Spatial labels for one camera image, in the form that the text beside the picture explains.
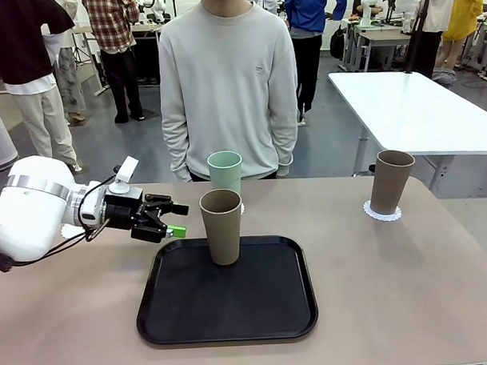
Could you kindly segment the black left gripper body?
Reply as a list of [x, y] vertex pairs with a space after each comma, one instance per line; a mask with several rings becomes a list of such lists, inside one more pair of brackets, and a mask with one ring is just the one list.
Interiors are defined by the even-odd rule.
[[131, 187], [124, 194], [106, 191], [104, 219], [111, 229], [130, 231], [132, 239], [160, 243], [167, 236], [167, 225], [161, 221], [163, 210], [169, 211], [168, 196], [146, 193]]

